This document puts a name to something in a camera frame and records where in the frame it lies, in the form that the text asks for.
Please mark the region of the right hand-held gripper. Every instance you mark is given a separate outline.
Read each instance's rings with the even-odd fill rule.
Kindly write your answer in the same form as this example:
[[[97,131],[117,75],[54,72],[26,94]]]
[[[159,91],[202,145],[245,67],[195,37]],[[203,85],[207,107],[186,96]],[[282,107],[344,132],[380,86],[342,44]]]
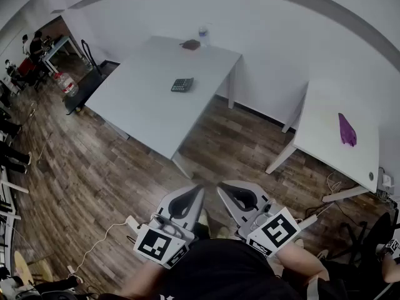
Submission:
[[[219,182],[216,189],[239,226],[239,237],[264,257],[274,256],[300,232],[288,209],[269,200],[260,185],[228,180]]]

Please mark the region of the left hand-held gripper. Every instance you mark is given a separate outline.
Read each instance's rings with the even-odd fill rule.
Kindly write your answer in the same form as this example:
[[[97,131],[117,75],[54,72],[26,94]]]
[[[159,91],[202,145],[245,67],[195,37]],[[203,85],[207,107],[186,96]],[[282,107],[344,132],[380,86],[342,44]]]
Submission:
[[[134,251],[166,269],[171,269],[196,241],[193,233],[204,201],[204,187],[182,187],[163,197],[148,223],[133,221],[137,234]]]

